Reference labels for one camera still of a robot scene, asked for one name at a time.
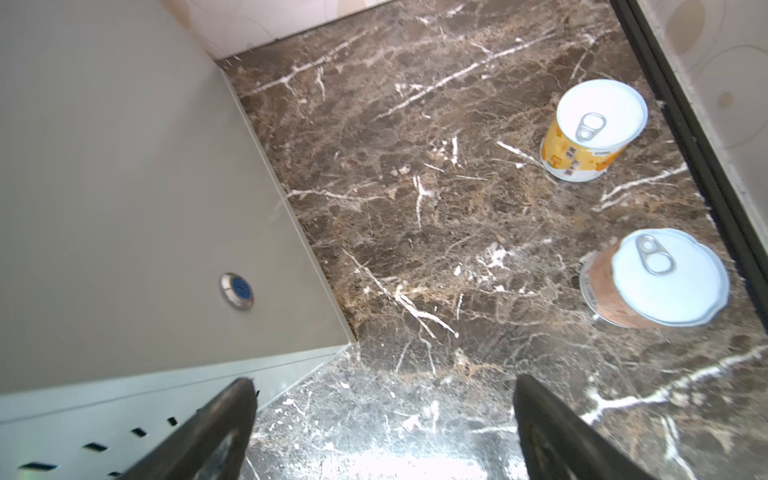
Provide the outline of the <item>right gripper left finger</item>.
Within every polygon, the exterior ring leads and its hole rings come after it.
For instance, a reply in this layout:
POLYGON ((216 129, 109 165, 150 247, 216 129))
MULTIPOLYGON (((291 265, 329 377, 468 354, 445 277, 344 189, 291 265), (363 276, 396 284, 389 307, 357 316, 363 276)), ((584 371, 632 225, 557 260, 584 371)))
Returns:
POLYGON ((237 479, 257 406, 252 380, 234 380, 121 477, 237 479))

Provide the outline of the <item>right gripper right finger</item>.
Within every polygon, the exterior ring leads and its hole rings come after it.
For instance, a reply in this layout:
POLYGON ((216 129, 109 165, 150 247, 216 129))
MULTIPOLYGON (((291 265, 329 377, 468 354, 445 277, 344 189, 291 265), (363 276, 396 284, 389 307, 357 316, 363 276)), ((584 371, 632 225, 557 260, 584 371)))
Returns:
POLYGON ((652 477, 533 376, 516 379, 513 406, 531 479, 652 477))

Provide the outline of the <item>yellow label can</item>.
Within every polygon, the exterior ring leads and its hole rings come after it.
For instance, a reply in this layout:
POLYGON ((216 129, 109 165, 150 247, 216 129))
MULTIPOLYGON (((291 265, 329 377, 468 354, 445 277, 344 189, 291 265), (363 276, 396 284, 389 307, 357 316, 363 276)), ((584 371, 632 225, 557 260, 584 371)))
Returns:
POLYGON ((648 106, 631 86, 610 79, 582 82, 560 99, 540 145, 540 159, 554 177, 595 180, 644 130, 648 106))

